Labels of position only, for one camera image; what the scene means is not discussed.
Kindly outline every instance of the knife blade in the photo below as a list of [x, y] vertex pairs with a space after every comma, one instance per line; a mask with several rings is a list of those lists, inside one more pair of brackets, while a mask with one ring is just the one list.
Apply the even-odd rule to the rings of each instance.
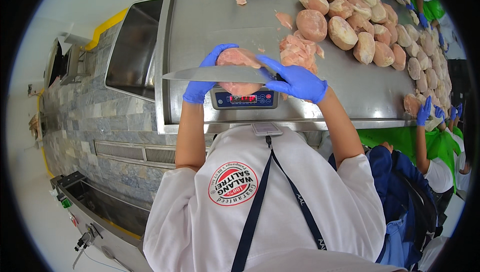
[[163, 75], [162, 79], [267, 83], [270, 80], [275, 80], [275, 76], [264, 67], [256, 69], [245, 65], [215, 65], [170, 72]]

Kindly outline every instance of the power cord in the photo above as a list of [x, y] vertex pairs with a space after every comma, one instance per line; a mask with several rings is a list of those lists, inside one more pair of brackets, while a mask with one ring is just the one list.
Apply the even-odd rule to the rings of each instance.
[[91, 257], [88, 256], [88, 254], [87, 254], [86, 251], [84, 251], [83, 253], [85, 253], [85, 256], [87, 256], [89, 259], [93, 260], [93, 261], [96, 262], [96, 263], [102, 264], [102, 265], [104, 265], [104, 266], [107, 266], [107, 267], [110, 267], [110, 268], [113, 268], [113, 269], [117, 269], [117, 270], [119, 270], [119, 271], [127, 272], [127, 271], [125, 271], [125, 270], [122, 270], [122, 269], [119, 269], [119, 268], [115, 268], [115, 267], [113, 267], [113, 266], [111, 266], [111, 265], [107, 265], [107, 264], [104, 264], [104, 263], [102, 263], [102, 262], [99, 262], [98, 260], [94, 260], [93, 258], [91, 258]]

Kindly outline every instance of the gloved hand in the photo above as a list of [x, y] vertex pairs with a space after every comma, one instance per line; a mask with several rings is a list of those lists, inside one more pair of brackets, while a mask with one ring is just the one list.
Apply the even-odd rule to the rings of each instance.
[[419, 17], [419, 20], [420, 20], [420, 24], [423, 26], [423, 28], [427, 28], [428, 27], [428, 22], [427, 22], [427, 18], [425, 17], [425, 15], [422, 14], [422, 13], [419, 13], [418, 17]]
[[457, 109], [452, 105], [452, 108], [450, 108], [450, 119], [453, 121], [455, 120], [456, 116], [457, 116]]
[[320, 80], [304, 67], [284, 66], [265, 55], [257, 55], [257, 59], [279, 73], [286, 81], [270, 81], [265, 84], [268, 89], [292, 95], [298, 99], [311, 100], [315, 104], [325, 96], [328, 88], [327, 81]]
[[435, 116], [439, 119], [441, 118], [441, 122], [440, 122], [441, 124], [445, 121], [445, 112], [439, 106], [434, 105], [434, 107], [435, 107]]
[[408, 9], [408, 10], [414, 10], [415, 7], [413, 6], [413, 4], [410, 2], [410, 4], [405, 4], [405, 7]]
[[428, 117], [430, 117], [430, 109], [432, 107], [431, 102], [431, 96], [428, 96], [427, 101], [425, 101], [425, 106], [423, 106], [423, 104], [420, 105], [420, 109], [417, 113], [417, 126], [425, 126], [425, 122]]
[[[238, 48], [237, 44], [221, 44], [213, 49], [210, 54], [206, 56], [204, 61], [201, 62], [200, 66], [213, 66], [215, 65], [216, 59], [222, 51], [228, 48]], [[205, 95], [209, 90], [213, 88], [215, 82], [208, 81], [190, 81], [188, 83], [187, 89], [183, 94], [183, 100], [189, 103], [198, 103], [203, 104], [205, 101]]]
[[463, 112], [463, 104], [460, 103], [459, 106], [457, 106], [457, 110], [458, 110], [458, 113], [456, 114], [457, 117], [461, 117], [462, 116], [462, 112]]
[[441, 32], [438, 33], [438, 41], [440, 42], [440, 46], [443, 47], [445, 41]]

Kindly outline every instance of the digital weighing scale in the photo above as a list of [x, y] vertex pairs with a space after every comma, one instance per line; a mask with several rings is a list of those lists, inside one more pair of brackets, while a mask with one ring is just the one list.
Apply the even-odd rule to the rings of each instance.
[[233, 96], [219, 85], [210, 90], [212, 106], [216, 110], [228, 109], [275, 109], [278, 106], [278, 92], [261, 87], [249, 96]]

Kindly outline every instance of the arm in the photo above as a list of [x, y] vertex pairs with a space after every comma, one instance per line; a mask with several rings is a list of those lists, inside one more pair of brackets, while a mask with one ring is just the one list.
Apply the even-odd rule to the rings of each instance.
[[317, 103], [317, 106], [324, 116], [330, 133], [337, 167], [345, 158], [364, 154], [357, 130], [331, 87], [328, 87], [324, 98]]
[[[213, 66], [222, 51], [238, 48], [237, 44], [218, 45], [202, 61], [200, 66]], [[195, 172], [205, 163], [204, 137], [204, 100], [207, 92], [213, 88], [214, 82], [190, 81], [183, 94], [180, 124], [175, 152], [175, 167], [191, 168]]]
[[445, 128], [447, 128], [447, 125], [445, 124], [445, 113], [443, 111], [443, 109], [441, 109], [440, 107], [434, 105], [435, 107], [435, 117], [441, 119], [441, 122], [439, 125], [437, 125], [437, 128], [438, 130], [440, 130], [440, 132], [444, 131]]
[[428, 172], [430, 160], [427, 159], [427, 143], [425, 141], [425, 126], [417, 126], [417, 144], [416, 144], [417, 168], [422, 174]]
[[320, 80], [301, 66], [284, 66], [264, 55], [257, 55], [257, 59], [279, 73], [286, 81], [270, 81], [265, 84], [267, 88], [299, 99], [311, 100], [320, 108], [330, 132], [338, 168], [345, 158], [363, 154], [358, 133], [326, 80]]
[[432, 24], [431, 24], [432, 27], [436, 27], [438, 32], [440, 32], [440, 23], [438, 23], [438, 20], [435, 19], [432, 21]]
[[457, 119], [456, 112], [457, 112], [457, 109], [452, 105], [452, 107], [450, 108], [450, 122], [448, 122], [448, 129], [452, 133], [453, 133], [454, 121]]
[[425, 106], [420, 105], [420, 109], [417, 113], [417, 141], [416, 141], [416, 159], [417, 159], [417, 168], [422, 174], [428, 172], [430, 167], [430, 160], [427, 159], [427, 143], [425, 140], [425, 121], [427, 121], [430, 116], [431, 96], [428, 96], [427, 101], [425, 101]]
[[183, 101], [175, 152], [175, 168], [191, 168], [195, 172], [205, 163], [203, 104]]
[[416, 1], [417, 1], [418, 12], [423, 14], [423, 0], [416, 0]]

